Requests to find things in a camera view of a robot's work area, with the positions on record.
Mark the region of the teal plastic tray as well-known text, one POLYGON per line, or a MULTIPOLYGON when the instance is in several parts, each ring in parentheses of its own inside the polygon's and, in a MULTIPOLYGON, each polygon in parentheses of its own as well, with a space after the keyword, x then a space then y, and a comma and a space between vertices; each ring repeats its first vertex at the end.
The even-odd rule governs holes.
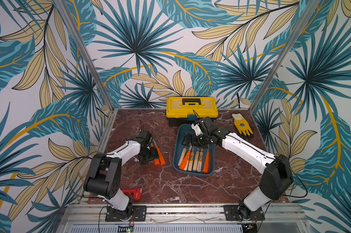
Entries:
POLYGON ((187 171, 187 170, 180 170, 178 165, 178 161, 180 159, 180 155, 182 152, 182 149, 186 146, 184 146, 182 144, 184 138, 185 138, 185 134, 186 133, 192 133, 193 130, 191 128, 191 124, 182 124, 179 126, 178 128, 178 133, 177 133, 177 138, 176 138, 176 142, 175 142, 175 151, 174 151, 174 157, 173 157, 173 167, 174 169, 179 172, 179 173, 183 173, 183 174, 187 174, 187 175, 194 175, 194 176, 201 176, 201 177, 207 177, 210 176, 214 173, 215 171, 215 147, 209 147, 208 149, 210 150, 210 164, 209 164, 209 172, 207 174, 204 174, 202 172, 203 170, 203 166, 204 166, 204 161, 205 161, 205 156, 206 156, 206 152, 207 152, 207 148, 203 148, 203 147, 194 147, 193 146, 193 152, 196 153, 196 150, 199 149, 203 150, 204 152, 204 156, 203 156, 203 162, 202 162, 202 169, 201 172, 197 172, 197 171, 187 171))

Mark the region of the wooden handle sickle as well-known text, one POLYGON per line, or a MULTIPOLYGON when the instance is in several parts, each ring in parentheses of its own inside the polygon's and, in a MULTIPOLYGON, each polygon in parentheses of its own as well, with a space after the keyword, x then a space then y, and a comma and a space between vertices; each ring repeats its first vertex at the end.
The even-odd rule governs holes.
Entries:
POLYGON ((182 161, 183 161, 183 159, 184 159, 184 156, 185 156, 186 152, 187 152, 187 148, 184 147, 184 148, 182 149, 182 152, 181 152, 181 155, 180 155, 180 159, 179 159, 179 161, 178 161, 178 165, 177 165, 178 167, 181 166, 182 161))
POLYGON ((194 156, 194 162, 193 162, 192 171, 197 171, 198 158, 199 158, 199 149, 196 150, 196 153, 195 153, 195 156, 194 156))
POLYGON ((199 156, 198 156, 198 164, 197 164, 197 172, 201 172, 202 169, 202 162, 203 162, 203 156, 204 156, 204 152, 203 150, 200 150, 199 152, 199 156))
POLYGON ((195 153, 193 151, 191 151, 191 153, 189 155, 189 159, 188 159, 187 171, 193 170, 194 157, 195 157, 195 153))

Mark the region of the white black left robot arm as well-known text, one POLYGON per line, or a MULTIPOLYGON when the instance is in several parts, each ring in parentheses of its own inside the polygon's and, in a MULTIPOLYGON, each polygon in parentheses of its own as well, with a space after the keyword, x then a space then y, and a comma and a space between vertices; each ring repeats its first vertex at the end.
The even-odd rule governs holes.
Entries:
POLYGON ((146 165, 159 158, 151 146, 152 134, 141 131, 138 136, 108 153, 97 153, 90 164, 83 188, 98 198, 106 201, 111 208, 127 211, 130 200, 120 189, 122 166, 136 157, 140 165, 146 165))

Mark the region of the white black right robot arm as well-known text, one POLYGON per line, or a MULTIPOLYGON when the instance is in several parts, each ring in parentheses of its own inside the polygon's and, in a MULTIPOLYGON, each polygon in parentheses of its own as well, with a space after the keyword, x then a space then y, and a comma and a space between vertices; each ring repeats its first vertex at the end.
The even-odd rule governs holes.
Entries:
POLYGON ((210 117, 191 125, 198 146, 210 144, 222 147, 250 163, 261 175, 260 184, 239 203, 239 214, 244 219, 252 217, 261 206, 277 201, 293 184, 289 159, 275 156, 242 139, 226 127, 217 128, 210 117))

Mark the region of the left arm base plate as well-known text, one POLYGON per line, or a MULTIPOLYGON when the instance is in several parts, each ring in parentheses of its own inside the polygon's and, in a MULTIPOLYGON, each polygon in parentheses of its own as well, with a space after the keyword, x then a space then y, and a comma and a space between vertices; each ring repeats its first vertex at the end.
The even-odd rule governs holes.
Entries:
POLYGON ((127 221, 138 221, 144 222, 146 218, 147 206, 146 205, 135 205, 128 206, 126 210, 120 211, 109 206, 105 217, 106 222, 127 222, 127 221))

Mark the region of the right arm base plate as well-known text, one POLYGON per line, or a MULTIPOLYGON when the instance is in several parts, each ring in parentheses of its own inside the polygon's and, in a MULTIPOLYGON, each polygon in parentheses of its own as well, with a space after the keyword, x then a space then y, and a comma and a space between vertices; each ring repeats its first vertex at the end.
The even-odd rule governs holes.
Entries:
POLYGON ((251 211, 241 205, 223 205, 226 221, 250 221, 265 220, 264 212, 260 207, 256 211, 251 211))

